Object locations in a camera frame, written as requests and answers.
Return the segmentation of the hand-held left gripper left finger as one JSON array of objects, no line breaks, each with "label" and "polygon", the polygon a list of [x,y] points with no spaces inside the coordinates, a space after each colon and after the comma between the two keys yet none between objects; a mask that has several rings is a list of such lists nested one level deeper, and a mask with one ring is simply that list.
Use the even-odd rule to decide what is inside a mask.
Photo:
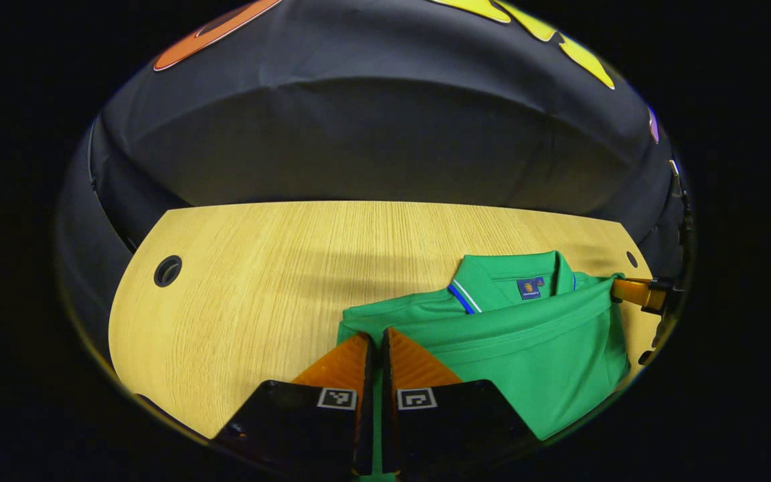
[{"label": "hand-held left gripper left finger", "polygon": [[211,445],[279,479],[371,474],[374,348],[356,333],[292,381],[261,382]]}]

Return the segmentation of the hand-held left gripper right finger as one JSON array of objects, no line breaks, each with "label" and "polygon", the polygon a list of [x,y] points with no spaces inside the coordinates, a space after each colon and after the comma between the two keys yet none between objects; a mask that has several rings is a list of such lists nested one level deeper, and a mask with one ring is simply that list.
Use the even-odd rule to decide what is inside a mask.
[{"label": "hand-held left gripper right finger", "polygon": [[382,337],[382,467],[397,479],[474,479],[539,437],[487,379],[464,381],[409,336]]}]

